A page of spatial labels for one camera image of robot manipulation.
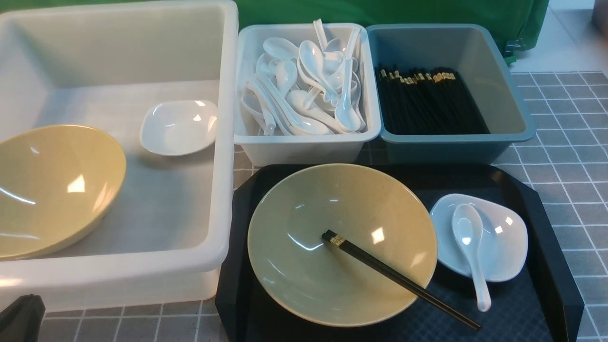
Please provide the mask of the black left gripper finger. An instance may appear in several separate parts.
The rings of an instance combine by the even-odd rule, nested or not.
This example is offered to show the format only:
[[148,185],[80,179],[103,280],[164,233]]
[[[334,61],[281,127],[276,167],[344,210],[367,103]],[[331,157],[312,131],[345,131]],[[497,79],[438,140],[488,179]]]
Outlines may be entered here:
[[2,342],[37,342],[46,307],[41,296],[18,297],[0,313]]

